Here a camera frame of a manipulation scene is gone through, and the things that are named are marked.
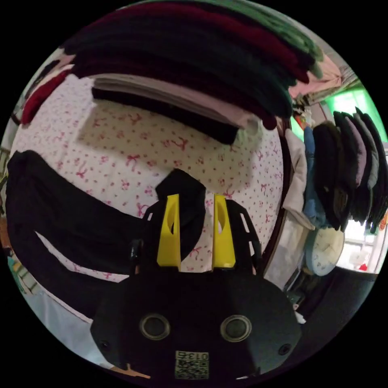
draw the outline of hanging clothes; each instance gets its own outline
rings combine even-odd
[[[360,133],[357,131],[356,126],[350,121],[348,117],[345,117],[349,127],[354,135],[357,142],[357,175],[356,175],[356,186],[359,187],[361,184],[362,177],[365,171],[365,165],[367,163],[367,150]]]
[[[306,148],[306,162],[307,162],[307,174],[306,174],[306,190],[305,201],[303,207],[304,215],[309,221],[318,229],[330,228],[331,225],[326,220],[325,209],[318,194],[315,191],[315,141],[310,127],[304,129],[304,145]]]
[[[79,190],[33,151],[16,152],[8,163],[8,173],[6,211],[14,225],[28,225],[81,267],[129,273],[130,245],[133,240],[143,238],[146,227],[143,219],[122,213]],[[193,222],[181,231],[184,259],[203,229],[205,187],[183,171],[169,181],[175,194],[184,193],[184,205],[188,204],[188,211],[192,211]],[[17,204],[17,214],[8,214],[9,198]],[[181,207],[182,214],[187,211],[185,206]]]
[[[324,55],[323,62],[320,63],[320,67],[323,74],[321,79],[318,79],[313,74],[308,73],[308,83],[298,81],[296,86],[291,86],[288,89],[292,98],[297,98],[299,95],[305,96],[311,93],[331,88],[338,88],[341,86],[341,71],[327,55]]]
[[[368,130],[374,139],[379,158],[378,178],[373,189],[372,211],[367,222],[367,226],[372,226],[371,232],[374,233],[388,209],[388,165],[386,162],[384,146],[372,119],[368,114],[362,113],[358,108],[356,108],[356,112],[368,127]]]
[[[302,211],[304,207],[304,192],[307,179],[305,146],[291,129],[285,131],[285,138],[290,151],[294,174],[283,203],[283,208],[289,211],[301,225],[310,230],[314,230],[315,226]]]
[[[179,108],[202,114],[236,127],[248,127],[257,118],[236,105],[226,103],[193,89],[164,82],[155,78],[126,74],[99,74],[92,76],[96,89],[121,91],[170,103]]]
[[[346,198],[336,194],[339,191],[339,171],[343,171],[340,164],[338,145],[330,131],[324,124],[313,130],[315,142],[315,190],[321,201],[328,222],[339,230],[343,219],[339,215],[344,211]]]
[[[355,126],[362,138],[367,153],[364,174],[359,187],[355,191],[354,203],[351,209],[353,219],[363,224],[368,218],[372,208],[373,193],[371,185],[374,186],[375,180],[377,179],[377,159],[374,154],[375,146],[372,137],[368,134],[368,130],[363,123],[359,122],[355,119],[355,117],[347,113],[344,113],[344,117],[350,120],[350,122]]]

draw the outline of hanging garment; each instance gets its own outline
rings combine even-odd
[[[214,98],[222,96],[223,101],[257,115],[263,121],[265,128],[273,130],[276,126],[274,116],[271,116],[253,98],[244,95],[238,89],[231,88],[191,66],[177,65],[172,61],[155,56],[136,53],[136,60],[134,61],[120,56],[101,56],[98,53],[78,54],[75,58],[72,73],[78,78],[102,73],[134,74],[156,78],[192,88]]]
[[[351,214],[353,216],[353,219],[355,221],[359,221],[361,224],[364,224],[364,222],[367,220],[368,215],[371,211],[372,201],[373,201],[373,191],[372,191],[372,188],[370,187],[370,184],[371,184],[370,177],[374,177],[375,180],[377,179],[377,173],[372,171],[372,168],[373,170],[376,170],[375,161],[374,161],[375,156],[374,156],[374,153],[372,153],[372,150],[374,149],[374,141],[370,136],[370,134],[367,135],[368,130],[366,128],[363,128],[361,123],[358,120],[356,120],[355,117],[347,113],[344,113],[344,116],[348,118],[351,121],[351,123],[355,126],[356,130],[358,131],[358,133],[362,138],[362,141],[365,145],[365,149],[367,152],[364,174],[361,179],[361,183],[359,187],[355,191],[354,203],[351,209]]]
[[[149,2],[156,2],[162,0],[146,0],[139,2],[137,4],[144,4]],[[289,44],[294,47],[297,47],[306,54],[310,54],[313,58],[321,61],[323,59],[322,50],[302,31],[291,24],[285,23],[283,20],[279,19],[276,15],[270,14],[269,12],[255,7],[254,4],[249,2],[237,2],[233,0],[224,0],[219,2],[218,0],[198,0],[198,3],[203,2],[207,4],[213,4],[216,6],[225,7],[230,10],[233,10],[237,13],[242,13],[256,22],[260,23],[263,27],[272,31],[276,35],[283,38]]]
[[[221,33],[228,40],[246,47],[247,50],[266,58],[267,61],[281,64],[295,78],[302,82],[308,82],[307,72],[298,66],[298,58],[295,53],[270,31],[262,28],[259,24],[249,26],[229,15],[207,11],[190,3],[148,3],[117,10],[80,30],[64,43],[64,47],[68,47],[68,44],[85,33],[105,28],[106,23],[122,20],[130,23],[132,18],[144,16],[169,17],[178,21],[195,22],[202,29],[214,31],[215,34]]]
[[[21,115],[21,123],[23,125],[29,124],[35,117],[39,108],[47,100],[50,94],[66,79],[70,74],[71,69],[66,68],[61,70],[58,74],[51,74],[49,79],[44,78],[38,86],[34,89],[34,92],[26,101],[23,113]]]
[[[318,229],[330,228],[331,225],[326,220],[325,210],[315,191],[315,142],[313,131],[310,127],[304,129],[304,145],[306,147],[306,190],[303,207],[304,215]]]
[[[294,174],[283,207],[289,211],[302,226],[314,230],[315,226],[303,214],[304,192],[307,179],[305,146],[291,129],[285,131],[285,138],[290,150]]]
[[[358,108],[356,112],[362,118],[372,135],[379,158],[379,171],[376,185],[373,189],[372,212],[368,218],[368,226],[372,225],[371,232],[374,233],[388,209],[388,165],[384,146],[379,132],[368,114],[363,114]]]
[[[345,120],[348,122],[349,127],[354,135],[354,138],[357,142],[357,175],[356,175],[356,185],[360,186],[361,180],[364,175],[365,165],[367,163],[367,150],[360,133],[357,131],[355,125],[350,121],[348,117],[345,117]]]
[[[345,200],[336,199],[339,178],[339,151],[335,139],[324,124],[313,130],[315,142],[315,190],[321,201],[328,222],[335,230],[341,227],[337,214],[345,207]]]
[[[102,31],[77,39],[73,52],[88,50],[122,55],[138,50],[186,63],[254,97],[273,115],[288,118],[292,113],[288,87],[295,79],[284,78],[285,73],[279,74],[243,48],[187,22],[155,17],[136,19],[130,25],[114,23],[110,29],[105,25]]]
[[[352,189],[352,184],[355,181],[355,176],[353,179],[353,175],[349,174],[349,161],[347,159],[347,155],[345,152],[345,146],[343,141],[342,132],[337,128],[332,122],[325,121],[322,123],[326,126],[327,130],[330,132],[332,138],[335,141],[338,152],[338,185],[339,191],[345,193],[346,195],[346,205],[344,208],[336,208],[334,207],[334,212],[338,219],[342,219],[341,230],[344,231],[348,222],[350,208],[353,202],[353,194],[354,190]]]
[[[352,191],[357,186],[357,141],[348,122],[345,120],[345,116],[339,112],[333,112],[333,116],[337,128],[340,129],[339,132],[346,159],[346,173],[343,173],[342,180],[347,185],[348,191]]]
[[[92,88],[92,95],[94,99],[113,101],[123,105],[131,105],[150,112],[159,113],[179,121],[182,124],[188,125],[189,127],[195,128],[223,144],[231,145],[236,139],[238,128],[235,126],[209,119],[162,101],[130,93],[101,90],[94,87]]]
[[[236,127],[246,128],[257,118],[236,105],[226,103],[204,93],[159,81],[154,78],[126,74],[98,74],[94,87],[109,91],[139,94],[144,97],[171,103],[179,108],[203,114],[214,120],[227,122]]]
[[[341,72],[327,55],[324,55],[324,59],[323,62],[320,63],[320,67],[323,74],[321,79],[318,79],[313,74],[308,73],[308,83],[298,82],[296,86],[291,86],[288,89],[292,98],[296,98],[298,95],[305,96],[310,93],[316,93],[341,86]]]
[[[8,163],[8,172],[6,211],[10,196],[19,209],[17,214],[9,215],[14,225],[27,224],[33,233],[44,236],[55,249],[81,267],[129,273],[130,245],[133,240],[144,237],[143,219],[124,214],[79,190],[33,151],[16,152]],[[182,190],[186,196],[181,212],[192,212],[191,223],[182,220],[188,225],[181,231],[184,259],[195,247],[198,240],[194,240],[203,228],[205,187],[183,171],[174,176],[174,180],[170,179],[171,190],[175,194]]]
[[[369,128],[366,126],[364,121],[361,119],[360,115],[355,113],[354,118],[356,122],[359,124],[360,128],[364,132],[364,134],[367,136],[369,140],[369,146],[371,147],[371,154],[372,154],[372,168],[371,172],[368,178],[368,187],[373,189],[377,183],[377,179],[379,176],[379,168],[380,168],[380,162],[379,162],[379,154],[377,151],[377,146],[375,143],[375,140],[369,131]]]

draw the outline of folded clothing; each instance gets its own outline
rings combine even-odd
[[[236,105],[154,78],[126,74],[98,74],[91,78],[95,79],[94,87],[97,89],[139,94],[236,127],[246,128],[258,120],[252,113]]]
[[[265,128],[276,127],[275,116],[270,115],[255,99],[238,89],[230,87],[209,74],[189,65],[178,65],[176,62],[154,55],[133,52],[136,59],[123,55],[107,55],[100,51],[77,54],[72,73],[78,78],[90,77],[103,73],[128,74],[155,78],[176,85],[200,91],[214,98],[220,98],[259,117]]]
[[[160,2],[163,0],[146,0],[139,2],[137,4],[130,5],[130,7],[136,7],[140,4],[144,3],[153,3]],[[172,2],[190,2],[193,3],[192,0],[170,0]],[[243,1],[235,1],[235,0],[223,0],[219,2],[218,0],[197,0],[194,3],[197,3],[199,6],[202,4],[211,4],[216,5],[217,8],[227,8],[233,11],[235,14],[242,14],[244,16],[248,16],[250,19],[255,21],[255,23],[261,24],[264,28],[272,31],[277,36],[281,37],[283,40],[287,41],[290,45],[295,48],[300,49],[306,54],[311,55],[313,58],[318,61],[323,60],[323,52],[322,50],[301,30],[299,30],[296,26],[286,23],[284,20],[280,19],[273,13],[269,13],[268,11],[256,7],[255,4],[250,2]]]
[[[325,209],[319,200],[318,194],[315,191],[315,142],[312,129],[306,127],[303,132],[304,145],[306,148],[306,190],[304,195],[303,213],[309,221],[318,229],[331,227],[326,220]]]
[[[294,78],[279,74],[261,58],[189,23],[155,17],[114,23],[109,28],[104,25],[98,32],[79,36],[70,49],[68,53],[103,50],[130,56],[136,50],[189,64],[250,95],[275,116],[289,118],[292,114],[288,87],[295,83]]]
[[[120,22],[124,19],[130,23],[132,18],[144,16],[173,17],[178,21],[193,21],[201,29],[208,29],[215,34],[221,33],[229,41],[246,47],[247,50],[266,58],[273,64],[279,63],[301,82],[308,83],[309,81],[307,71],[298,66],[298,58],[295,53],[276,35],[259,24],[250,26],[227,14],[215,12],[215,10],[201,9],[198,4],[194,6],[191,3],[160,2],[138,4],[136,7],[119,9],[80,30],[67,40],[64,46],[67,46],[84,33],[104,28],[107,23]]]
[[[131,105],[154,113],[159,113],[192,127],[223,144],[232,145],[236,140],[238,128],[235,126],[212,120],[162,101],[130,93],[107,91],[94,87],[92,88],[92,95],[95,99],[113,101],[123,105]]]
[[[374,139],[379,158],[378,178],[376,185],[373,188],[372,212],[368,218],[368,224],[372,226],[371,231],[375,232],[388,209],[388,164],[383,143],[372,119],[368,114],[362,113],[358,108],[356,108],[356,111],[368,127],[370,134]]]

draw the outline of pink fabric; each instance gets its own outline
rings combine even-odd
[[[217,98],[211,97],[202,92],[171,84],[169,82],[156,80],[154,78],[126,75],[126,74],[98,74],[91,77],[98,81],[116,82],[117,85],[125,86],[125,84],[145,86],[149,89],[161,91],[174,97],[179,97],[183,100],[195,103],[203,108],[211,109],[218,113],[228,122],[242,128],[246,128],[250,121],[257,120],[256,116],[249,113],[236,105],[229,104]]]
[[[352,123],[352,121],[345,117],[345,120],[348,122],[350,129],[353,132],[354,137],[356,138],[356,142],[358,144],[358,153],[357,153],[357,175],[356,175],[356,184],[357,187],[361,183],[361,179],[364,175],[365,166],[367,163],[367,149],[365,148],[365,144],[363,142],[363,138],[361,137],[360,133],[357,131],[357,128]]]
[[[316,93],[322,90],[341,86],[341,71],[327,55],[324,56],[323,62],[319,63],[319,66],[322,70],[322,78],[319,80],[317,77],[308,72],[308,78],[310,80],[308,84],[298,81],[295,86],[291,86],[288,89],[292,98],[296,98],[299,94],[305,96],[309,93]]]

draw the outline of black cloth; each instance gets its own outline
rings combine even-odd
[[[356,111],[368,127],[379,154],[378,178],[376,185],[373,188],[372,210],[367,220],[367,226],[371,226],[371,232],[374,233],[388,209],[388,164],[381,137],[372,119],[368,114],[362,113],[358,108],[356,108]]]
[[[163,101],[157,101],[131,93],[107,91],[95,87],[92,88],[92,95],[95,99],[113,101],[159,113],[192,127],[223,144],[232,145],[236,140],[238,128],[235,126],[204,117]]]
[[[76,55],[72,73],[78,78],[105,73],[134,74],[156,78],[221,98],[223,101],[237,105],[260,117],[268,130],[271,131],[276,127],[275,116],[270,115],[254,98],[196,67],[156,55],[140,51],[133,51],[131,57],[117,52],[114,55],[104,53],[102,50],[83,52]]]
[[[351,209],[354,207],[354,196],[357,188],[358,146],[357,140],[345,116],[339,112],[334,112],[333,116],[335,124],[340,129],[345,157],[345,168],[340,171],[339,176],[340,185],[348,196],[345,209],[341,215],[341,230],[344,231],[350,218]]]
[[[178,2],[151,2],[116,10],[84,27],[70,39],[76,39],[86,30],[101,28],[102,24],[111,21],[126,20],[130,22],[134,18],[157,16],[158,18],[174,18],[176,21],[190,21],[202,30],[208,30],[228,41],[245,48],[254,55],[265,59],[273,67],[285,69],[298,80],[308,83],[307,71],[298,66],[296,54],[286,46],[277,35],[266,30],[259,23],[247,25],[237,20],[234,15],[225,15],[218,10],[209,11],[202,9],[197,4],[180,4]]]
[[[327,220],[335,230],[339,230],[342,223],[336,215],[337,212],[334,212],[339,177],[339,150],[334,137],[324,124],[314,127],[312,133],[315,142],[315,190]]]
[[[179,191],[179,230],[181,235],[191,234],[191,239],[198,241],[205,221],[205,186],[182,170],[173,170],[155,187],[159,200],[166,200],[169,195]],[[181,260],[189,255],[194,247],[181,241]]]
[[[18,198],[14,202],[19,211],[9,216],[14,224],[38,232],[77,265],[129,274],[130,244],[142,239],[146,229],[144,219],[122,213],[76,188],[33,151],[16,152],[8,163],[8,173],[7,198]],[[203,228],[203,214],[196,212],[202,199],[205,209],[205,188],[188,174],[172,184],[171,192],[187,197],[182,203],[182,213],[188,212],[196,220],[181,231],[181,255],[185,258]],[[186,191],[188,186],[195,185],[201,190]],[[194,202],[198,204],[196,207],[185,207],[186,203]]]
[[[176,4],[190,4],[191,2],[188,2],[188,1],[184,1],[184,2],[178,2],[178,1],[174,1],[174,3]],[[239,21],[241,21],[243,24],[247,25],[247,26],[255,26],[257,24],[259,24],[256,20],[252,19],[251,17],[247,16],[247,15],[244,15],[240,12],[235,12],[233,11],[232,9],[229,9],[229,8],[226,8],[226,7],[220,7],[218,5],[215,5],[215,4],[209,4],[209,3],[205,3],[205,2],[197,2],[195,0],[192,1],[192,4],[197,6],[197,7],[200,7],[202,9],[205,9],[205,10],[208,10],[210,12],[216,12],[216,13],[221,13],[221,14],[224,14],[224,15],[229,15],[230,17],[233,17],[234,19],[237,19]],[[260,24],[260,27],[265,29],[265,30],[268,30],[270,31],[272,34],[273,34],[273,31],[271,31],[270,29],[262,26]],[[311,66],[313,66],[315,64],[315,59],[308,53],[305,53],[303,52],[302,50],[298,49],[297,47],[291,45],[290,43],[288,43],[287,41],[285,41],[281,36],[279,35],[276,35],[277,38],[279,40],[281,40],[283,42],[283,44],[285,46],[287,46],[290,50],[292,50],[297,58],[298,58],[298,61],[299,61],[299,65],[302,69],[305,69],[305,70],[309,70],[309,68]]]
[[[129,56],[139,50],[188,63],[254,97],[273,115],[289,118],[292,114],[288,86],[295,79],[279,77],[260,58],[189,23],[158,18],[114,23],[110,28],[105,23],[100,31],[77,35],[65,45],[67,54],[92,49],[120,51]]]
[[[357,186],[357,140],[354,137],[349,123],[345,120],[345,116],[340,112],[333,112],[333,116],[336,126],[340,129],[346,160],[346,173],[342,174],[341,180],[349,190],[354,191]]]
[[[102,297],[116,283],[69,271],[48,251],[36,232],[76,264],[107,274],[113,270],[125,274],[129,273],[130,240],[147,232],[147,220],[123,214],[77,189],[33,151],[16,152],[8,163],[8,174],[8,234],[16,256],[46,290],[93,318]],[[158,186],[161,198],[169,194],[184,197],[184,258],[202,232],[205,187],[182,171],[174,171],[167,183]]]
[[[358,221],[363,224],[367,220],[372,206],[373,193],[368,188],[368,179],[372,169],[372,151],[371,151],[372,145],[369,138],[367,137],[367,135],[365,135],[365,132],[362,130],[359,122],[355,120],[354,117],[348,113],[342,113],[342,114],[344,117],[348,117],[350,121],[354,124],[354,126],[356,127],[358,133],[360,134],[363,140],[365,149],[367,151],[367,160],[365,164],[364,174],[361,179],[361,183],[359,187],[357,187],[354,192],[354,199],[350,209],[350,212],[353,216],[354,221]]]

